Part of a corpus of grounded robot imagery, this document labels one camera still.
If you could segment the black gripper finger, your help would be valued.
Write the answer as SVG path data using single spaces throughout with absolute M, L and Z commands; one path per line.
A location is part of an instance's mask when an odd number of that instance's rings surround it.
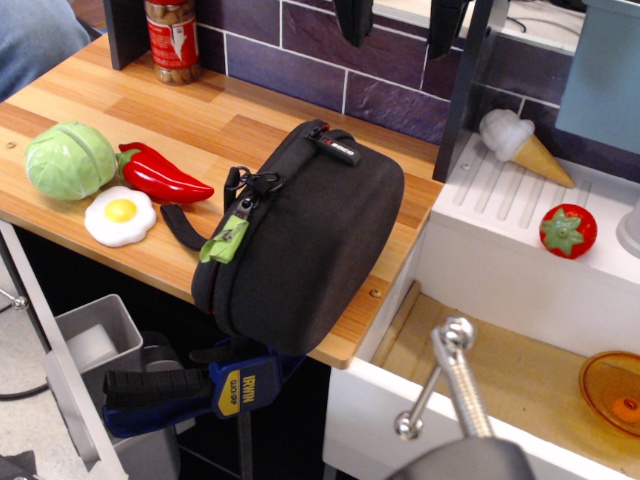
M 428 32 L 429 59 L 439 59 L 450 53 L 458 38 L 467 13 L 469 1 L 433 0 Z
M 343 37 L 360 47 L 373 26 L 373 0 L 334 0 L 334 10 Z

